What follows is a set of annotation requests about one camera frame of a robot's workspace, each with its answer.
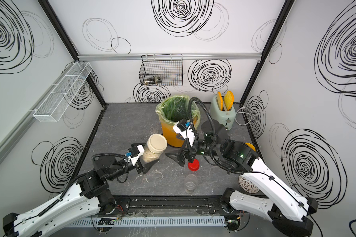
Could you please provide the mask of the clear jar with oatmeal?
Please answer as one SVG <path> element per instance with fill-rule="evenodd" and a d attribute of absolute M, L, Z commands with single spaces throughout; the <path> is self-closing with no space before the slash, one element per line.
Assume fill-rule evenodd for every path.
<path fill-rule="evenodd" d="M 197 176 L 194 174 L 189 174 L 184 179 L 185 192 L 187 194 L 194 193 L 195 189 L 197 188 L 197 185 L 198 185 L 198 179 Z"/>

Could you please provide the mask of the red jar lid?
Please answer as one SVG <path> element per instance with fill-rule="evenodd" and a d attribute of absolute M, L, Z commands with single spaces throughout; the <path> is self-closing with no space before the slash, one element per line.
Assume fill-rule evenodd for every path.
<path fill-rule="evenodd" d="M 187 165 L 191 171 L 197 171 L 200 168 L 200 162 L 197 159 L 194 159 L 193 162 L 189 162 Z"/>

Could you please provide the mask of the beige lidded oatmeal jar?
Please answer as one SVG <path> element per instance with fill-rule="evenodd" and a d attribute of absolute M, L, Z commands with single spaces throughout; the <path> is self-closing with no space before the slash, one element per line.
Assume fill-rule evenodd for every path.
<path fill-rule="evenodd" d="M 152 161 L 158 160 L 163 152 L 167 149 L 167 146 L 168 142 L 163 135 L 157 133 L 152 134 L 144 146 L 142 161 L 145 163 L 150 163 Z"/>

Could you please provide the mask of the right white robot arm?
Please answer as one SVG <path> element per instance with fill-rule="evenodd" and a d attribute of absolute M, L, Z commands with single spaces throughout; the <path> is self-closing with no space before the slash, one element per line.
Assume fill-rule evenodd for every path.
<path fill-rule="evenodd" d="M 278 178 L 264 163 L 259 154 L 244 142 L 232 140 L 224 125 L 214 121 L 202 124 L 204 138 L 193 132 L 189 121 L 182 119 L 173 126 L 177 137 L 183 140 L 182 147 L 167 157 L 184 166 L 193 162 L 196 155 L 213 156 L 217 166 L 224 166 L 227 172 L 235 168 L 236 173 L 250 181 L 264 196 L 253 195 L 250 191 L 239 192 L 227 188 L 220 198 L 220 204 L 227 213 L 245 211 L 263 217 L 288 237 L 309 237 L 313 222 L 309 216 L 317 212 L 318 203 L 295 192 Z"/>

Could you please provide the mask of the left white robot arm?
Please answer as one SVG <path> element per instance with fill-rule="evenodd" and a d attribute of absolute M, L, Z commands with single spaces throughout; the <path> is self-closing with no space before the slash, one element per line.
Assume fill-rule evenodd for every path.
<path fill-rule="evenodd" d="M 65 226 L 92 215 L 110 215 L 120 208 L 109 190 L 109 181 L 136 170 L 146 174 L 157 162 L 143 143 L 135 143 L 127 153 L 92 156 L 93 170 L 72 178 L 56 197 L 22 214 L 3 218 L 6 237 L 46 237 Z"/>

